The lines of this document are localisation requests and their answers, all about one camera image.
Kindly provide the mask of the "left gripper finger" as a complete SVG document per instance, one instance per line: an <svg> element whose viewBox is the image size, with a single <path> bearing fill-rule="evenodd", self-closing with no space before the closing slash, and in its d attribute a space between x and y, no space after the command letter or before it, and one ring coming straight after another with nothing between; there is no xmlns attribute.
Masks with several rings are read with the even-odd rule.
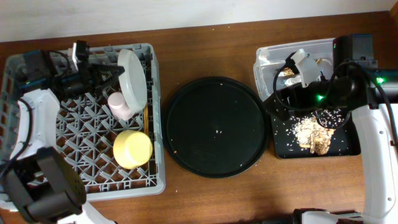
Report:
<svg viewBox="0 0 398 224"><path fill-rule="evenodd" d="M94 73L92 75L92 94L99 95L105 88L119 81L122 73Z"/></svg>
<svg viewBox="0 0 398 224"><path fill-rule="evenodd" d="M121 75L125 72L123 66L117 65L102 65L102 64L91 64L89 69L91 73L106 73L110 72L112 75Z"/></svg>

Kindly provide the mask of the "grey plate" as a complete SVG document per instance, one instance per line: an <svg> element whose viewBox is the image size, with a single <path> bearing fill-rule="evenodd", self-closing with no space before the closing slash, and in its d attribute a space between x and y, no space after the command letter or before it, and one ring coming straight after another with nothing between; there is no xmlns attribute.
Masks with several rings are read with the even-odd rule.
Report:
<svg viewBox="0 0 398 224"><path fill-rule="evenodd" d="M132 50L122 49L118 55L118 66L124 68L119 76L123 97L133 113L144 109L147 103L147 85L144 69Z"/></svg>

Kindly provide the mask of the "clear plastic bin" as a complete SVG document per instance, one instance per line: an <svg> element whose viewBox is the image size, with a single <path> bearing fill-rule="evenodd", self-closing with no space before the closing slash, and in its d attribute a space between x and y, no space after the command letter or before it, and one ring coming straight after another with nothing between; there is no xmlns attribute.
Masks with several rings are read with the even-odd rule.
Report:
<svg viewBox="0 0 398 224"><path fill-rule="evenodd" d="M253 66L259 97L265 101L273 93L272 82L275 73L284 65L293 52L304 49L317 62L322 74L329 79L333 73L333 39L308 40L288 44L261 47L256 51Z"/></svg>

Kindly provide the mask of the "black rectangular tray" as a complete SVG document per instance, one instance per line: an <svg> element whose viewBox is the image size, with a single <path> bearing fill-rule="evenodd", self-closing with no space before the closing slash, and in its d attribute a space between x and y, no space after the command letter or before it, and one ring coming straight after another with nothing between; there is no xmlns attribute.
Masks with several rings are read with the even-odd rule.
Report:
<svg viewBox="0 0 398 224"><path fill-rule="evenodd" d="M276 116L271 116L272 133L274 137L275 154L280 159L298 159L307 157L332 157L332 156L357 156L361 153L359 145L358 134L351 118L343 121L343 124L338 126L337 135L331 142L330 150L324 156L309 153L308 150L302 151L297 143L294 143L294 138L287 134L287 129L292 127L293 122L289 121L291 116L296 116L294 113L286 121L281 121Z"/></svg>

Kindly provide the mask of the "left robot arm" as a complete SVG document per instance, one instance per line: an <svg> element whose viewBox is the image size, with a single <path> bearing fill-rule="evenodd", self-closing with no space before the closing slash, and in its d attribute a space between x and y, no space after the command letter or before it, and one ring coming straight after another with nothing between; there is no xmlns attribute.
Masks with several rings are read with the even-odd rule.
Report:
<svg viewBox="0 0 398 224"><path fill-rule="evenodd" d="M89 48L58 70L51 50L22 54L25 71L17 72L18 134L9 160L1 169L1 186L28 223L110 223L86 199L80 176L56 150L56 120L63 100L98 93L116 82L124 65L89 60Z"/></svg>

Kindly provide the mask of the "gold foil wrapper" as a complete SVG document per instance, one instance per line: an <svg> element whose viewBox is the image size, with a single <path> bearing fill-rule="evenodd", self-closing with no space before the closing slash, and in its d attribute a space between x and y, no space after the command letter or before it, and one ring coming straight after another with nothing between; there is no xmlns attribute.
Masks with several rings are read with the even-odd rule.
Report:
<svg viewBox="0 0 398 224"><path fill-rule="evenodd" d="M285 68L279 74L281 77L292 77L301 75L304 78L314 78L322 76L322 71L313 58L301 58L296 62L293 58L285 61Z"/></svg>

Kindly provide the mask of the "white napkin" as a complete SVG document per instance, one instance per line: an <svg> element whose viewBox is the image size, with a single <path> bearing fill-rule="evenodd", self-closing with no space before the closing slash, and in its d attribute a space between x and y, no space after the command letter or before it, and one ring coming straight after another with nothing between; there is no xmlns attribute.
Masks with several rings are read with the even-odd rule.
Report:
<svg viewBox="0 0 398 224"><path fill-rule="evenodd" d="M296 76L296 77L292 77L292 78L287 78L284 80L284 85L285 86L292 86L295 84L301 84L301 77L300 76Z"/></svg>

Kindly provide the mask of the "yellow bowl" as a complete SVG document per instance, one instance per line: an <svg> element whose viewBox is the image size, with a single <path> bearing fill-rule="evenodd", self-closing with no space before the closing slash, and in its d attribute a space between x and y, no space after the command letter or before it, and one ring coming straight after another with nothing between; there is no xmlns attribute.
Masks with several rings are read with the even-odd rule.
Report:
<svg viewBox="0 0 398 224"><path fill-rule="evenodd" d="M114 140L113 155L122 168L135 169L142 166L149 161L152 153L152 141L143 132L125 130Z"/></svg>

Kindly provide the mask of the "pink cup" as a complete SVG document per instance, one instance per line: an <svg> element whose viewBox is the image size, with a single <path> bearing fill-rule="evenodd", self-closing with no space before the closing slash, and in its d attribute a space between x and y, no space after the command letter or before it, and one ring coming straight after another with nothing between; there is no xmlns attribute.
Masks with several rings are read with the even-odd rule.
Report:
<svg viewBox="0 0 398 224"><path fill-rule="evenodd" d="M114 92L109 95L108 106L113 116L117 119L127 121L133 117L134 113L128 107L126 100L124 99L121 92Z"/></svg>

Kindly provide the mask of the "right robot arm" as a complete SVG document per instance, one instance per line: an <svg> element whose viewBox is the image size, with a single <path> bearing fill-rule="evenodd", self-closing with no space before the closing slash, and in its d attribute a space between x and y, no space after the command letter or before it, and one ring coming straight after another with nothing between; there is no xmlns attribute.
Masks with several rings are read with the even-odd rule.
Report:
<svg viewBox="0 0 398 224"><path fill-rule="evenodd" d="M256 85L272 118L277 146L315 155L359 147L365 206L348 218L297 209L299 223L397 222L397 71L380 69L373 38L351 34L262 47Z"/></svg>

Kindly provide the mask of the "food scraps pile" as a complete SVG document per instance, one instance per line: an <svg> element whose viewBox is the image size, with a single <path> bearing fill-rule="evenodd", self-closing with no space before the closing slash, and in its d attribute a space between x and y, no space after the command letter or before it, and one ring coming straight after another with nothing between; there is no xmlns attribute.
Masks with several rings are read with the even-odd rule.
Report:
<svg viewBox="0 0 398 224"><path fill-rule="evenodd" d="M294 143L304 151L324 156L331 148L331 142L337 135L337 127L343 124L346 113L341 110L314 111L302 117L291 116L292 127L287 129Z"/></svg>

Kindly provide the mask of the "round black tray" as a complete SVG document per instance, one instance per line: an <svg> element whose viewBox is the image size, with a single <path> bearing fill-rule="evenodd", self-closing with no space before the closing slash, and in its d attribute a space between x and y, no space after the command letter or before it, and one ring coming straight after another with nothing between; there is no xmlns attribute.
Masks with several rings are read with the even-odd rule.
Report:
<svg viewBox="0 0 398 224"><path fill-rule="evenodd" d="M268 147L271 121L245 84L206 77L177 90L162 111L167 151L185 170L222 179L251 168Z"/></svg>

